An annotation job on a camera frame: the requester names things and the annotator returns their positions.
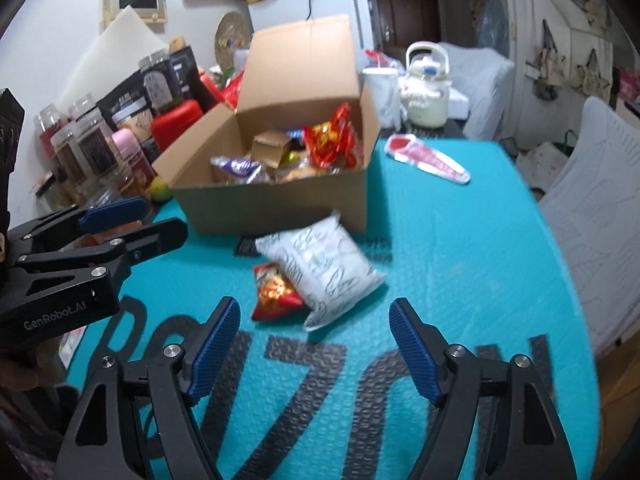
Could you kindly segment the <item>red chinese text bag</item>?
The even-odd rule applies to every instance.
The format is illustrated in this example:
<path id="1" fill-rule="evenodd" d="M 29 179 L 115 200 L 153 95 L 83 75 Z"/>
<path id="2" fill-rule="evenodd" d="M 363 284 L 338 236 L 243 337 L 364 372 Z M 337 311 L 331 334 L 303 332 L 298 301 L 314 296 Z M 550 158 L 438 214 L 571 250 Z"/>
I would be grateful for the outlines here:
<path id="1" fill-rule="evenodd" d="M 226 102 L 234 110 L 236 110 L 239 105 L 243 77 L 244 72 L 239 72 L 230 79 L 228 86 L 224 88 L 224 90 L 221 90 L 224 102 Z"/>

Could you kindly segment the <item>small red festive snack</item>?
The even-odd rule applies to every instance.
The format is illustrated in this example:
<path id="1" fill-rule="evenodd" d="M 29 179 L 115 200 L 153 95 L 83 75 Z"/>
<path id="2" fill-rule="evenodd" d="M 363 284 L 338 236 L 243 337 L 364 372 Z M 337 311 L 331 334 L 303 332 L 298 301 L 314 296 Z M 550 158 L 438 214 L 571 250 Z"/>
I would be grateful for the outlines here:
<path id="1" fill-rule="evenodd" d="M 254 266 L 253 272 L 257 292 L 254 322 L 270 322 L 303 310 L 304 300 L 277 263 Z"/>

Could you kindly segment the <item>tall jar red label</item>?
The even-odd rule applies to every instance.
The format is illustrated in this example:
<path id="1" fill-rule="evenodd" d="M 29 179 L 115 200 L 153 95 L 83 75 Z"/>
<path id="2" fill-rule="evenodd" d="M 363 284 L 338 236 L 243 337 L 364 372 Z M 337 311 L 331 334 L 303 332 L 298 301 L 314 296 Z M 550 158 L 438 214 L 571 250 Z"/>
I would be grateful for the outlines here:
<path id="1" fill-rule="evenodd" d="M 34 123 L 38 130 L 38 138 L 48 159 L 55 158 L 52 138 L 58 130 L 68 124 L 68 117 L 55 104 L 46 106 L 35 116 Z"/>

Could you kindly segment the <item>tall jar dark label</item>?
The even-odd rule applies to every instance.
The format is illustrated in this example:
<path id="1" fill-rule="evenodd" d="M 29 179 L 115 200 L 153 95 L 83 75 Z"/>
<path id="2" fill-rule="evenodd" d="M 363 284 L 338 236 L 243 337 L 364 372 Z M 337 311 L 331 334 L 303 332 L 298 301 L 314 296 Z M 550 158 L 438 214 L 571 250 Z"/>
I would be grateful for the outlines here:
<path id="1" fill-rule="evenodd" d="M 102 182 L 116 179 L 122 158 L 113 142 L 113 131 L 95 107 L 76 122 L 77 143 L 93 172 Z"/>

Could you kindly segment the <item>black snack pouch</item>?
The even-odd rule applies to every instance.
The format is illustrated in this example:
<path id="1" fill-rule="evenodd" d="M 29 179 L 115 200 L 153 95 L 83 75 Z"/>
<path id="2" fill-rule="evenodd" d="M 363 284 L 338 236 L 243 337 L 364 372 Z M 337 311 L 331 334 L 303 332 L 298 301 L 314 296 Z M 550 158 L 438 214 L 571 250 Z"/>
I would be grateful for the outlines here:
<path id="1" fill-rule="evenodd" d="M 215 107 L 219 100 L 201 80 L 202 74 L 198 70 L 198 63 L 192 48 L 184 47 L 169 54 L 179 79 L 183 102 L 186 100 L 198 102 L 203 113 Z M 110 93 L 107 93 L 107 96 L 100 99 L 98 107 L 103 117 L 112 126 L 141 112 L 150 112 L 153 117 L 157 117 L 146 94 L 140 70 L 136 70 Z"/>

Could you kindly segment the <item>wall intercom screen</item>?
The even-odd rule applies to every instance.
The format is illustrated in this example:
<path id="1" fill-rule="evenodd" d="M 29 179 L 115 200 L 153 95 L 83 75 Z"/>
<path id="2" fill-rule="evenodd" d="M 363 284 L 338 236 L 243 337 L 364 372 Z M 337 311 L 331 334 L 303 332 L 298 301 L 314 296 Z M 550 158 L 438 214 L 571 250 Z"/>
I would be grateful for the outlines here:
<path id="1" fill-rule="evenodd" d="M 127 8 L 134 10 L 145 24 L 164 24 L 168 19 L 166 0 L 102 0 L 102 27 L 110 26 Z"/>

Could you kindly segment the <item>grey sofa cushion far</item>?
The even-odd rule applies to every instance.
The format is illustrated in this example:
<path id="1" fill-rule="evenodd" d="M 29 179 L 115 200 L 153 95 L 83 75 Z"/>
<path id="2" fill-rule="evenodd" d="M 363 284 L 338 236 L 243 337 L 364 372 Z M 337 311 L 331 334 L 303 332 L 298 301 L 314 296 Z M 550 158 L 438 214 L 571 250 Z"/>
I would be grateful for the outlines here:
<path id="1" fill-rule="evenodd" d="M 463 135 L 474 141 L 494 140 L 511 101 L 515 64 L 491 48 L 439 45 L 448 54 L 452 88 L 469 99 Z"/>

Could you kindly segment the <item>red plastic canister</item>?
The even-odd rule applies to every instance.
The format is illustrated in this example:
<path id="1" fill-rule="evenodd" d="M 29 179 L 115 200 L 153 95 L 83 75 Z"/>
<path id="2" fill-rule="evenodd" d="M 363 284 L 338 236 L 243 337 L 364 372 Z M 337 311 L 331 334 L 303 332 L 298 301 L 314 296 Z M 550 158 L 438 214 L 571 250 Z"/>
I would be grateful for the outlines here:
<path id="1" fill-rule="evenodd" d="M 203 117 L 198 102 L 186 100 L 151 122 L 151 133 L 160 152 L 166 151 L 175 140 Z"/>

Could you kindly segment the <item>white foam board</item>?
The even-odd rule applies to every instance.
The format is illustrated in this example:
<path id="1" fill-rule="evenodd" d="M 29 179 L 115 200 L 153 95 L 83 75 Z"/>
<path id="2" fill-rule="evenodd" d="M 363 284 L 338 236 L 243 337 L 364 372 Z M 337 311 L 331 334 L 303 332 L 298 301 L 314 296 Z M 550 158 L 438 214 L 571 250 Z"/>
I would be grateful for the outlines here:
<path id="1" fill-rule="evenodd" d="M 55 104 L 67 110 L 88 93 L 95 100 L 103 99 L 139 68 L 142 58 L 167 48 L 168 44 L 127 6 L 78 62 Z"/>

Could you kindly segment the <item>purple silver snack bag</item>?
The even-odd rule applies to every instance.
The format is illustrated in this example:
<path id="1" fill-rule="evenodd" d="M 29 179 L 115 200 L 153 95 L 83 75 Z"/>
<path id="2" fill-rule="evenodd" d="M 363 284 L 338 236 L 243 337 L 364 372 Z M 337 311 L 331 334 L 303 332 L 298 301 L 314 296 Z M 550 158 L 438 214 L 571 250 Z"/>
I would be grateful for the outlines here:
<path id="1" fill-rule="evenodd" d="M 249 158 L 213 156 L 210 159 L 213 175 L 225 184 L 270 183 L 268 171 L 260 162 Z"/>

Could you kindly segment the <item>white refrigerator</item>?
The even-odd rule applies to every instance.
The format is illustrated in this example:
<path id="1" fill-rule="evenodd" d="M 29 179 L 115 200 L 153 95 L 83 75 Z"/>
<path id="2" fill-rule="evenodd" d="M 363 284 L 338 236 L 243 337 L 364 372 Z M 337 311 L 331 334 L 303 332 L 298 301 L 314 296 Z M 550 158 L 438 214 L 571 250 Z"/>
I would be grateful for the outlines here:
<path id="1" fill-rule="evenodd" d="M 288 23 L 348 15 L 356 50 L 373 50 L 369 0 L 262 0 L 248 6 L 255 32 Z"/>

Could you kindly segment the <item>dark labelled jar on canister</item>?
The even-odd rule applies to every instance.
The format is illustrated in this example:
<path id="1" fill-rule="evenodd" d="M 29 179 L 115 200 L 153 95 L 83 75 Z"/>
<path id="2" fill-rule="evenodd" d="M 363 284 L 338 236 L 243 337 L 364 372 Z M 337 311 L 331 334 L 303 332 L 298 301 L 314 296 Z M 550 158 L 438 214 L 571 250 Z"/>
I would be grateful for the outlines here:
<path id="1" fill-rule="evenodd" d="M 139 70 L 146 94 L 157 116 L 173 110 L 183 102 L 179 79 L 167 49 L 142 58 Z"/>

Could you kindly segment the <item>teal bubble mat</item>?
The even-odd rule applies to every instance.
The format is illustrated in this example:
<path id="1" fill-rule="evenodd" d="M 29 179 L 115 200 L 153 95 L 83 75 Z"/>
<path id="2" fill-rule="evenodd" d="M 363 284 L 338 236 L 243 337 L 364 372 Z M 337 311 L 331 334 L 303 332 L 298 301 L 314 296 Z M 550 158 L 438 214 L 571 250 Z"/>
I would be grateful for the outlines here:
<path id="1" fill-rule="evenodd" d="M 90 325 L 70 364 L 85 385 L 107 354 L 155 356 L 205 322 L 219 300 L 241 321 L 215 390 L 194 414 L 226 479 L 405 479 L 444 389 L 416 324 L 436 327 L 447 362 L 532 364 L 562 422 L 578 478 L 593 470 L 598 387 L 570 272 L 528 188 L 492 142 L 438 141 L 468 170 L 457 185 L 396 162 L 382 148 L 368 175 L 362 252 L 385 281 L 308 332 L 301 314 L 259 324 L 257 259 L 235 236 L 191 234 L 143 263 L 122 312 Z"/>

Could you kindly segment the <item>woven round mat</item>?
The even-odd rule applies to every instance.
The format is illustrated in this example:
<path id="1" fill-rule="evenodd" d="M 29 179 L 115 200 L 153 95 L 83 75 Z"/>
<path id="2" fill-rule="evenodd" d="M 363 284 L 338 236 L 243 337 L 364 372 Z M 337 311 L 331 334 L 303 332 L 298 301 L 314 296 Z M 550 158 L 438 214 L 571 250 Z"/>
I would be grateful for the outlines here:
<path id="1" fill-rule="evenodd" d="M 216 61 L 222 70 L 228 70 L 233 66 L 233 55 L 237 50 L 247 49 L 250 38 L 250 25 L 239 12 L 224 14 L 214 36 Z"/>

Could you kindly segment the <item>packaged yellow waffle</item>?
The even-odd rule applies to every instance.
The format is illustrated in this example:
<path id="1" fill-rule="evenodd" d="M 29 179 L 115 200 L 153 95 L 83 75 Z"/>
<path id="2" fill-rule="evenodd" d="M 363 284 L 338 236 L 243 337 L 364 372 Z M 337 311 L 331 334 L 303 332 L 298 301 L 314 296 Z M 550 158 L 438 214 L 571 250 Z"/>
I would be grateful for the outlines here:
<path id="1" fill-rule="evenodd" d="M 329 174 L 337 174 L 336 168 L 321 168 L 314 166 L 308 157 L 296 159 L 290 164 L 280 167 L 276 171 L 274 180 L 277 183 L 292 182 L 308 178 L 328 176 Z"/>

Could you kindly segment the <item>pink red flat packet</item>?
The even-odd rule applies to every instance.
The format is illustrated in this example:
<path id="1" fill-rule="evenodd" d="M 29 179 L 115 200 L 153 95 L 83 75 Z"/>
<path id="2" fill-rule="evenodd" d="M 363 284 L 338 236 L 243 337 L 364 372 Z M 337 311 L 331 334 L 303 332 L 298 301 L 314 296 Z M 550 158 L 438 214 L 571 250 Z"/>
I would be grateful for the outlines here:
<path id="1" fill-rule="evenodd" d="M 413 166 L 426 174 L 458 185 L 471 181 L 468 170 L 445 153 L 427 146 L 413 134 L 392 134 L 384 146 L 385 154 L 396 162 Z"/>

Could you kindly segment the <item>yellow green citrus fruit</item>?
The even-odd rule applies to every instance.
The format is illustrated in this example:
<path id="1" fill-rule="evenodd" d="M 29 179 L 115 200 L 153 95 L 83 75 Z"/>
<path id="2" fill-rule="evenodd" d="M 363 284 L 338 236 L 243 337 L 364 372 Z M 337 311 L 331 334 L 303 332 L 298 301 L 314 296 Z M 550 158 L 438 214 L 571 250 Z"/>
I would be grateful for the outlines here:
<path id="1" fill-rule="evenodd" d="M 167 183 L 156 176 L 149 186 L 149 196 L 153 203 L 166 204 L 172 199 L 172 192 Z"/>

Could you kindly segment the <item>grey leaf pattern cushion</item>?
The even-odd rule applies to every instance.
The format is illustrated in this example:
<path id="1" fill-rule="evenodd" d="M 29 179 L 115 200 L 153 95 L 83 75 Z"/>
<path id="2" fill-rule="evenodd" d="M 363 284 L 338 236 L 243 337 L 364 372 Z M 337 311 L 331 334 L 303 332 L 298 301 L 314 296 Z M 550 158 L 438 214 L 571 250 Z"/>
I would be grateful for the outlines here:
<path id="1" fill-rule="evenodd" d="M 586 99 L 574 151 L 539 207 L 601 354 L 639 318 L 639 130 Z"/>

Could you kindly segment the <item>white illustrated snack bag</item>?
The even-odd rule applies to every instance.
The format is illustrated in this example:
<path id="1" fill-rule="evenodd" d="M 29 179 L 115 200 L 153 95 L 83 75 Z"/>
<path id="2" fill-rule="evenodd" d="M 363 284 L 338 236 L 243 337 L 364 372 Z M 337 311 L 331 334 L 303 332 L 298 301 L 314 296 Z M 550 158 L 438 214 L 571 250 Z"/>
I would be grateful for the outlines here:
<path id="1" fill-rule="evenodd" d="M 385 283 L 386 275 L 370 263 L 337 212 L 306 228 L 258 238 L 255 246 L 309 308 L 307 332 L 330 325 Z"/>

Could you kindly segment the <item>large red snack bag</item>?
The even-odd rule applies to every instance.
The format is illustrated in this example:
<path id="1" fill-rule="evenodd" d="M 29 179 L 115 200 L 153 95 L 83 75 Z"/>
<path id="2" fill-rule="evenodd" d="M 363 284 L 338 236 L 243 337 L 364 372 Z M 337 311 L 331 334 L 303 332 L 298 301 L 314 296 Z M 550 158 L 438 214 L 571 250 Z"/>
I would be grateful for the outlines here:
<path id="1" fill-rule="evenodd" d="M 320 169 L 356 169 L 363 163 L 362 146 L 348 103 L 337 107 L 327 122 L 304 127 L 303 140 L 311 163 Z"/>

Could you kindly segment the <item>gold small box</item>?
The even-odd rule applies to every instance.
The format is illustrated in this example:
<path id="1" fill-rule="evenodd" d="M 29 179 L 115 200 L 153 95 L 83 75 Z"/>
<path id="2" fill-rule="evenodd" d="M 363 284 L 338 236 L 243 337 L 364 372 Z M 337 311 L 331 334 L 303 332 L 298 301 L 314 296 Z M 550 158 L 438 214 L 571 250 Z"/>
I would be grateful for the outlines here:
<path id="1" fill-rule="evenodd" d="M 278 169 L 291 151 L 292 138 L 282 131 L 266 131 L 254 136 L 250 158 L 271 169 Z"/>

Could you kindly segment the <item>tall jar brown label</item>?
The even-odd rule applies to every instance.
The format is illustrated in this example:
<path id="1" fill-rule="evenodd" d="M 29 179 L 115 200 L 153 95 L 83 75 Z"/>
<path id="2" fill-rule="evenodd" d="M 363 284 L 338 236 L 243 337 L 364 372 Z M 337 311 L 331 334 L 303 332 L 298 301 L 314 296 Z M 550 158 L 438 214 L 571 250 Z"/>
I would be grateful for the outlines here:
<path id="1" fill-rule="evenodd" d="M 52 136 L 51 144 L 70 184 L 86 200 L 88 198 L 89 177 L 78 155 L 78 146 L 74 138 L 74 124 L 69 122 L 58 130 Z"/>

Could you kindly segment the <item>pink bottle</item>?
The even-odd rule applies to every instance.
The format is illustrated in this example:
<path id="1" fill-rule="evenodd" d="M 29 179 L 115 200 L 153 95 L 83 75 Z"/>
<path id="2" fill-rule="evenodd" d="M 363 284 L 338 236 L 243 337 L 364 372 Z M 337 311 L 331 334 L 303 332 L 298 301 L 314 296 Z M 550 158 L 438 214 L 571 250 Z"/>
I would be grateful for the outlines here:
<path id="1" fill-rule="evenodd" d="M 137 137 L 130 129 L 122 128 L 114 132 L 112 138 L 122 158 L 129 165 L 132 174 L 142 188 L 147 191 L 155 179 L 155 172 Z"/>

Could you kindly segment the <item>brown cardboard box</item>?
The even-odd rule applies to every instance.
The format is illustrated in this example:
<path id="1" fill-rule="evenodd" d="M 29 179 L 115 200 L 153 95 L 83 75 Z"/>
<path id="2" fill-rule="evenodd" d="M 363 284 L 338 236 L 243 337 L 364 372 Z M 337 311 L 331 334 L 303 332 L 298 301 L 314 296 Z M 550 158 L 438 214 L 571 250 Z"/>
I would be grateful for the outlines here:
<path id="1" fill-rule="evenodd" d="M 258 235 L 331 212 L 367 229 L 380 126 L 346 15 L 256 32 L 235 108 L 220 104 L 154 164 L 194 230 Z"/>

